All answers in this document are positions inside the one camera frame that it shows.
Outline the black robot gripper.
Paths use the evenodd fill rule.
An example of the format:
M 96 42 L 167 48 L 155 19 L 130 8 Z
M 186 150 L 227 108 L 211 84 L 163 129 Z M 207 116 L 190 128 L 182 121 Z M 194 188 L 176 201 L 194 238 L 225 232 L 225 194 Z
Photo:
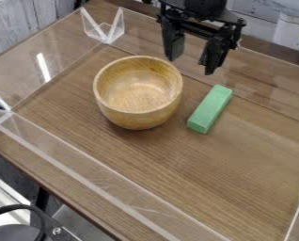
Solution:
M 246 20 L 233 13 L 227 8 L 227 0 L 159 0 L 160 13 L 168 9 L 176 10 L 186 18 L 194 18 L 199 22 L 219 22 L 233 28 L 231 47 L 239 46 L 242 30 Z M 179 22 L 167 17 L 162 18 L 162 39 L 164 54 L 170 61 L 175 61 L 184 48 L 184 33 Z M 230 50 L 230 41 L 214 37 L 209 40 L 199 64 L 205 66 L 205 74 L 211 75 L 223 65 Z

